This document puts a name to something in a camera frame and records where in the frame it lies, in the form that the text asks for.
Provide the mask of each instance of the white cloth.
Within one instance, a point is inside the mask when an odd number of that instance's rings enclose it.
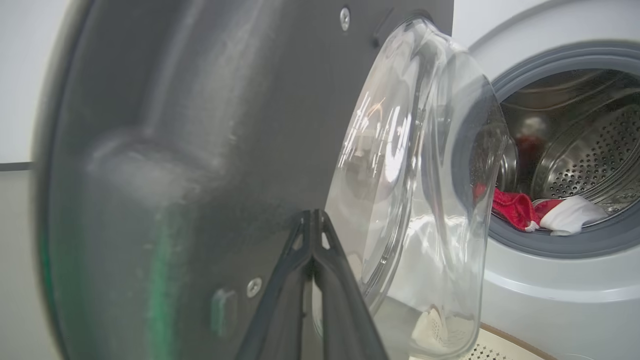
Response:
[[[551,235],[579,234],[583,225],[607,217],[607,213],[580,195],[566,198],[540,220],[540,226],[551,230]]]

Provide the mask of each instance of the washing machine door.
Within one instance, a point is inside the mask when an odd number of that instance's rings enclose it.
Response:
[[[468,348],[506,132],[486,78],[432,25],[452,4],[424,6],[84,8],[36,170],[64,356],[233,358],[292,220],[325,207],[390,353]]]
[[[384,43],[342,143],[326,211],[392,358],[475,342],[508,132],[468,53],[425,18]],[[321,326],[319,291],[314,301]]]

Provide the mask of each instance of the gray rubber gasket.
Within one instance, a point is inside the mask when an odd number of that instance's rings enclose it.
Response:
[[[500,75],[493,88],[499,101],[536,80],[558,72],[611,69],[640,76],[640,44],[583,42],[539,54]],[[489,236],[516,250],[548,258],[579,259],[604,256],[640,244],[640,204],[624,213],[585,228],[577,235],[558,238],[546,231],[521,233],[492,215]]]

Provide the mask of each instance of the red cloth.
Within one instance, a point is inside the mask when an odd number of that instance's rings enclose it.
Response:
[[[493,209],[520,231],[531,232],[540,228],[531,199],[523,193],[505,193],[494,189]]]

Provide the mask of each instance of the front-loading washing machine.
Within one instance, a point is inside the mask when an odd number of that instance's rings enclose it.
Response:
[[[637,164],[631,160],[620,168],[619,175],[628,180],[600,182],[608,176],[603,165],[615,169],[608,174],[617,171],[620,161],[634,153],[625,146],[637,146],[640,26],[634,14],[639,10],[635,1],[455,3],[453,36],[492,81],[509,130],[516,142],[520,137],[518,150],[525,153],[520,159],[556,161],[545,164],[546,174],[520,172],[530,182],[536,175],[547,176],[548,188],[528,184],[519,190],[551,197],[600,186],[600,195],[611,195],[605,207],[615,216],[567,238],[518,233],[492,220],[482,319],[562,360],[634,359],[640,351],[634,340],[640,334]],[[614,78],[625,80],[615,85]],[[598,95],[588,94],[597,94],[610,81],[609,94],[616,95],[591,102]],[[556,110],[566,95],[578,102],[562,115]],[[613,118],[581,115],[601,104],[608,104],[601,115]],[[626,110],[610,115],[621,109]],[[589,134],[581,121],[601,123]],[[576,129],[563,130],[562,122]],[[556,145],[542,140],[546,131],[559,134]],[[544,148],[532,149],[528,136],[539,136]],[[590,145],[579,149],[580,141]],[[585,180],[587,170],[589,179],[576,185],[578,174]]]

